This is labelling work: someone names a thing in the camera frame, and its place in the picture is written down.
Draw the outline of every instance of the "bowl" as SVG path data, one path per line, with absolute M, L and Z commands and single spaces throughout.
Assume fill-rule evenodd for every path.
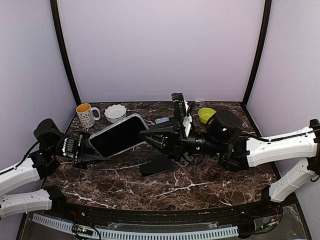
M 127 108 L 121 104 L 109 106 L 104 110 L 104 115 L 110 123 L 116 123 L 127 115 Z
M 211 118 L 215 113 L 216 111 L 213 110 L 212 108 L 208 108 L 208 107 L 201 108 L 198 112 L 200 122 L 202 122 L 203 124 L 206 124 L 209 118 Z

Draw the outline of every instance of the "white wall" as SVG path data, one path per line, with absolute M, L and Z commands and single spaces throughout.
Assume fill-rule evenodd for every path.
M 263 136 L 320 119 L 320 1 L 273 1 L 248 109 Z M 279 162 L 284 175 L 296 161 Z M 320 181 L 297 192 L 314 240 L 320 239 Z
M 242 101 L 264 2 L 59 0 L 82 101 Z
M 33 131 L 52 118 L 61 131 L 73 99 L 55 34 L 50 1 L 4 0 L 0 7 L 0 170 L 19 162 L 36 141 Z M 15 193 L 34 191 L 40 182 Z M 22 215 L 0 221 L 0 239 L 16 239 Z

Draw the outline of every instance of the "mug handle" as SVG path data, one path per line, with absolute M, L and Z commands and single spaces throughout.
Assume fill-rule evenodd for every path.
M 99 110 L 97 107 L 92 107 L 92 108 L 91 108 L 91 111 L 93 111 L 93 110 L 96 110 L 96 111 L 98 112 L 98 114 L 99 114 L 98 117 L 95 117 L 94 114 L 92 113 L 93 119 L 94 119 L 95 121 L 98 121 L 98 120 L 100 119 L 100 117 L 101 117 L 100 110 Z

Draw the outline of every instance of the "perforated metal strip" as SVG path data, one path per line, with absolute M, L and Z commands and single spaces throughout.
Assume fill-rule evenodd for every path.
M 33 214 L 32 221 L 64 233 L 73 234 L 71 231 L 73 223 L 71 221 L 54 219 L 36 213 Z M 96 229 L 100 232 L 102 240 L 214 240 L 230 238 L 239 235 L 238 227 L 236 226 L 214 230 L 181 233 L 128 232 L 102 229 L 98 227 L 96 227 Z M 79 233 L 79 235 L 88 237 L 85 234 Z M 99 239 L 96 231 L 93 233 L 91 238 Z

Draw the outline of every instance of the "white bowl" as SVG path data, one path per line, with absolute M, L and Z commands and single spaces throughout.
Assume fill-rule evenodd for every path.
M 124 119 L 127 115 L 127 108 L 121 104 L 109 106 L 104 110 L 104 115 L 110 123 L 116 123 L 121 119 Z

